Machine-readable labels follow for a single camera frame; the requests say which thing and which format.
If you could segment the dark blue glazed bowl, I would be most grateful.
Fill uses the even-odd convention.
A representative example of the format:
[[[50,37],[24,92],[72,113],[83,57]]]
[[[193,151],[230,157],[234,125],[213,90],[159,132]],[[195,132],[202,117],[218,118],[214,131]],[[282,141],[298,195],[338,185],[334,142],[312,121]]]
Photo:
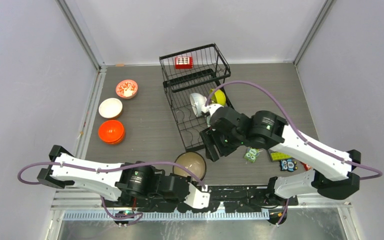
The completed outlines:
[[[176,158],[175,163],[191,171],[200,180],[205,178],[207,163],[201,154],[193,151],[182,153]]]

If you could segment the black wire dish rack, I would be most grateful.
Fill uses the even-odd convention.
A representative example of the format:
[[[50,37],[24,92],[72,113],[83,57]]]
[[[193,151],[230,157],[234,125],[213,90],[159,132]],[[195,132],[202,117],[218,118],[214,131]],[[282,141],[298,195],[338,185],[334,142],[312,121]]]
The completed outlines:
[[[175,69],[175,57],[193,57],[192,69]],[[215,43],[159,57],[163,89],[174,117],[183,146],[187,152],[204,149],[200,132],[208,127],[203,116],[196,117],[190,94],[205,97],[231,76],[231,68]]]

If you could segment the white bowl red floral pattern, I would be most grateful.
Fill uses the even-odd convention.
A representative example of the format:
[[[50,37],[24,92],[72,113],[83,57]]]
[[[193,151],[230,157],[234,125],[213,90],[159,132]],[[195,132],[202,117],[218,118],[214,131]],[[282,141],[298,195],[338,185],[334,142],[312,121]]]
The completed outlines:
[[[115,92],[122,99],[131,99],[137,95],[138,89],[139,86],[134,80],[125,79],[117,84]]]

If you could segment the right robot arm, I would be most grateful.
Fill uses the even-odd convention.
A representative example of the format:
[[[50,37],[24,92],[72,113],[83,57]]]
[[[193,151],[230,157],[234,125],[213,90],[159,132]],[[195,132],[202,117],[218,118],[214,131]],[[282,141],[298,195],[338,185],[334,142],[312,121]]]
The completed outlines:
[[[352,164],[361,162],[357,150],[339,151],[294,131],[291,123],[267,110],[248,117],[220,104],[204,106],[201,113],[209,116],[209,127],[200,132],[205,154],[212,162],[245,146],[271,150],[291,156],[311,166],[300,174],[271,177],[265,198],[271,205],[296,195],[318,193],[334,200],[345,200],[360,189],[361,178],[353,173]]]

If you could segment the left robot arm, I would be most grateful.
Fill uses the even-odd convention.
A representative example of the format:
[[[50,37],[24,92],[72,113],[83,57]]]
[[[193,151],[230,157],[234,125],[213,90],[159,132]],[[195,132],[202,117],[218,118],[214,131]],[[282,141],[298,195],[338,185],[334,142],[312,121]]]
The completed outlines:
[[[163,199],[169,203],[191,203],[196,186],[190,177],[166,175],[152,165],[136,163],[100,163],[74,157],[60,145],[49,153],[52,166],[42,168],[40,184],[65,189],[67,186],[98,194],[104,199],[128,207],[134,198]]]

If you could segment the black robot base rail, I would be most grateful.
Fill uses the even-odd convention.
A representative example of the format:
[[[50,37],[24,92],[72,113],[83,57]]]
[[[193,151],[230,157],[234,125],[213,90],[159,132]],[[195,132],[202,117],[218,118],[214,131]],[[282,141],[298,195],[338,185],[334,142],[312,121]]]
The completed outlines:
[[[161,197],[137,199],[125,193],[118,201],[106,200],[108,208],[135,208],[136,211],[145,213],[214,213],[223,206],[227,213],[256,213],[261,209],[273,209],[284,206],[285,199],[271,198],[265,185],[211,185],[209,186],[209,204],[202,209],[192,208],[184,202],[175,203]]]

